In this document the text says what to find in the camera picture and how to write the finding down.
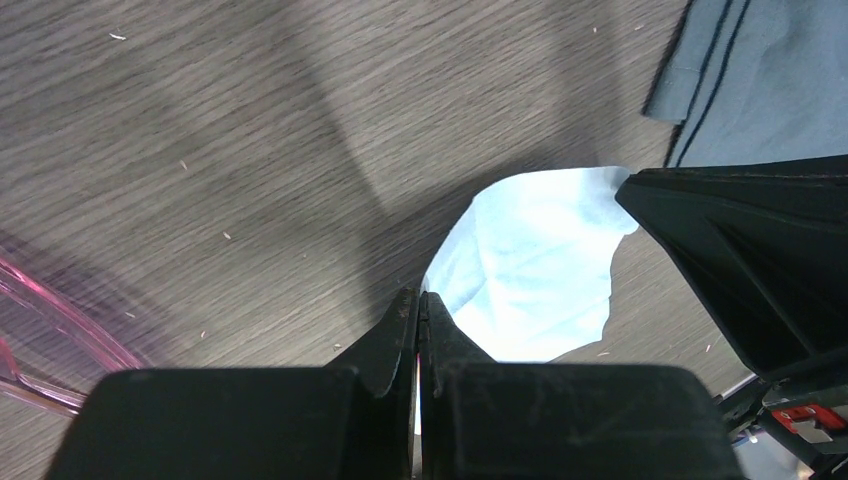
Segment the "purple sunglasses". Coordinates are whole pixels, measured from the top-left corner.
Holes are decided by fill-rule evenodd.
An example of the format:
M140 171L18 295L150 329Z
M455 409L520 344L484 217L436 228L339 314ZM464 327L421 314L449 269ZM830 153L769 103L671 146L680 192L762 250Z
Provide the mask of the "purple sunglasses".
M67 296L1 257L1 395L38 410L72 418L87 392L84 380L144 369L149 361L123 345Z

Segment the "light blue cleaning cloth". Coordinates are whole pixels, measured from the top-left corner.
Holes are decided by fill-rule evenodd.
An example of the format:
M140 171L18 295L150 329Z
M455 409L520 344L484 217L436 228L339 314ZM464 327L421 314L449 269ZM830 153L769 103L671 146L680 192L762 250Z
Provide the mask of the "light blue cleaning cloth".
M498 362L545 363L601 340L611 266L637 222L615 195L619 166L537 171L480 191L422 287Z

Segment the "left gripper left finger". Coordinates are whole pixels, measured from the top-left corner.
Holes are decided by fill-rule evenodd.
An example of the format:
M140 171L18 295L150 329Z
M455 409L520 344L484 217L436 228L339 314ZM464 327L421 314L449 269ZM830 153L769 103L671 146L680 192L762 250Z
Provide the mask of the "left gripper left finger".
M51 479L407 479L416 290L322 367L147 369L101 380Z

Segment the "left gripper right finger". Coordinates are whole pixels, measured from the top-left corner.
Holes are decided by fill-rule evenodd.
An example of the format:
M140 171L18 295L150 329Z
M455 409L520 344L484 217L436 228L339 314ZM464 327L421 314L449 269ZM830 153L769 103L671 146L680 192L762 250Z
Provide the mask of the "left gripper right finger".
M739 479L712 397L665 365L498 363L419 307L427 479Z

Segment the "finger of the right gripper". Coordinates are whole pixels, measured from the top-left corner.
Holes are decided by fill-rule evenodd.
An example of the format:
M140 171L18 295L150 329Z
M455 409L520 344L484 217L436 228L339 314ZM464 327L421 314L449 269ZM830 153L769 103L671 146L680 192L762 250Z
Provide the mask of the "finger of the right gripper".
M743 364L847 363L847 159L646 169L616 201L665 250Z

